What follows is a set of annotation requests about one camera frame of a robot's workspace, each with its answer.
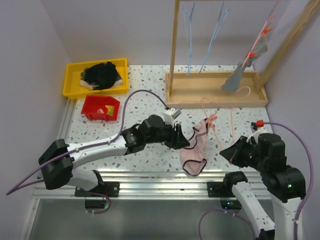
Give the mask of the pink underwear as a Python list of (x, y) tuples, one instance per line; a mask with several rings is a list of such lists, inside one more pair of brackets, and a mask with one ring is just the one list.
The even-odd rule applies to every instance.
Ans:
[(182, 169), (190, 176), (198, 176), (207, 165), (208, 129), (206, 118), (194, 125), (192, 127), (193, 134), (188, 140), (189, 146), (180, 150), (179, 159)]

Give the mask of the pink clothes clip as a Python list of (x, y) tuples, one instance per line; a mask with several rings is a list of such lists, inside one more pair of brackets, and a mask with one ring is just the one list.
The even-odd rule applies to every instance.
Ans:
[(214, 128), (213, 122), (217, 119), (218, 119), (217, 113), (213, 113), (206, 118), (205, 123), (208, 124), (208, 126), (213, 129)]

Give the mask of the pink wire hanger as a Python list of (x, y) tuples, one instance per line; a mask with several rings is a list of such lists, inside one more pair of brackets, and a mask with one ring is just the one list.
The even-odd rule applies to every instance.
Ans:
[[(218, 104), (218, 106), (221, 107), (221, 108), (225, 108), (225, 109), (230, 110), (231, 143), (232, 144), (235, 142), (234, 118), (233, 118), (234, 110), (240, 106), (240, 103), (244, 102), (244, 100), (246, 100), (249, 97), (249, 95), (251, 94), (251, 91), (252, 91), (249, 86), (243, 86), (243, 87), (240, 87), (236, 91), (236, 93), (238, 93), (238, 92), (240, 92), (241, 90), (244, 90), (244, 89), (247, 89), (248, 93), (246, 94), (246, 96), (242, 100), (238, 101), (232, 107), (227, 107), (226, 105), (221, 104), (219, 101), (218, 102), (210, 101), (207, 97), (203, 97), (200, 100), (200, 106), (201, 106), (206, 118), (209, 117), (209, 115), (208, 115), (207, 111), (205, 110), (204, 103), (215, 103), (215, 104)], [(222, 150), (223, 149), (223, 144), (222, 144), (222, 142), (221, 142), (221, 140), (220, 140), (220, 138), (219, 138), (219, 136), (217, 134), (216, 125), (214, 124), (214, 122), (213, 122), (213, 128), (211, 128), (211, 129), (212, 129), (212, 132), (213, 132), (213, 134), (215, 136), (215, 139), (217, 140), (219, 149)]]

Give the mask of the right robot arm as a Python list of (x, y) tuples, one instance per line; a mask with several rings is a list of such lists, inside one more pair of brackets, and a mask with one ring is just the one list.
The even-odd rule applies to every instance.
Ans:
[(257, 240), (303, 239), (298, 207), (306, 197), (306, 182), (297, 168), (287, 164), (285, 148), (279, 135), (261, 133), (257, 139), (241, 136), (234, 145), (219, 153), (237, 167), (258, 171), (270, 193), (274, 219), (270, 219), (261, 206), (242, 171), (227, 173), (223, 179), (223, 192), (240, 202)]

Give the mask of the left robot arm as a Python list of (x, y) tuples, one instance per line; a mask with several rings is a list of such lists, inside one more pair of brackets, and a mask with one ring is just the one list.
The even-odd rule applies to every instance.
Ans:
[(147, 144), (164, 144), (180, 150), (190, 146), (180, 124), (168, 124), (158, 115), (150, 115), (142, 123), (122, 130), (112, 137), (85, 143), (65, 143), (55, 140), (39, 158), (41, 174), (47, 190), (73, 186), (99, 196), (106, 187), (97, 170), (86, 171), (81, 166), (109, 157), (135, 154)]

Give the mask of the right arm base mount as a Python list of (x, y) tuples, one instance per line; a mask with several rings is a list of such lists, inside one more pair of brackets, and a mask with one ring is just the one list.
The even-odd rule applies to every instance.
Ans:
[(207, 185), (207, 195), (209, 198), (233, 198), (234, 195), (227, 191), (222, 181), (209, 181)]

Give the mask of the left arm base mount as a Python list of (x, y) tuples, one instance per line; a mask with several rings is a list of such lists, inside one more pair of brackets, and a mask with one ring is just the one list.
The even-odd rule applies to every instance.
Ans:
[(82, 190), (76, 188), (74, 192), (75, 197), (100, 197), (108, 196), (111, 198), (117, 198), (119, 196), (120, 183), (118, 181), (105, 181), (103, 184), (99, 184), (92, 190)]

